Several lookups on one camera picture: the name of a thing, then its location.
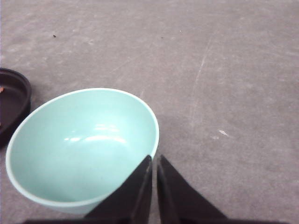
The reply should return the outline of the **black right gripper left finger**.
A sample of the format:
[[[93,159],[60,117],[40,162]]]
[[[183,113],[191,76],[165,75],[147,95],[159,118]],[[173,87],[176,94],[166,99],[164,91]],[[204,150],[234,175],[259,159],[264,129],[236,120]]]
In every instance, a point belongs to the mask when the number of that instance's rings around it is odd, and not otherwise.
[[[125,182],[84,217],[86,224],[147,224],[152,198],[152,158],[147,155]]]

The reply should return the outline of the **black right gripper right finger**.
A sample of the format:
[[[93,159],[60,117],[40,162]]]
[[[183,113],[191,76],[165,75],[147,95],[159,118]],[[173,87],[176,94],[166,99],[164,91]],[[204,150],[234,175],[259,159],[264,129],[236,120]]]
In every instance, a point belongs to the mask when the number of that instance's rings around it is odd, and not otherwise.
[[[160,220],[163,224],[221,224],[227,217],[197,192],[161,155],[157,164]]]

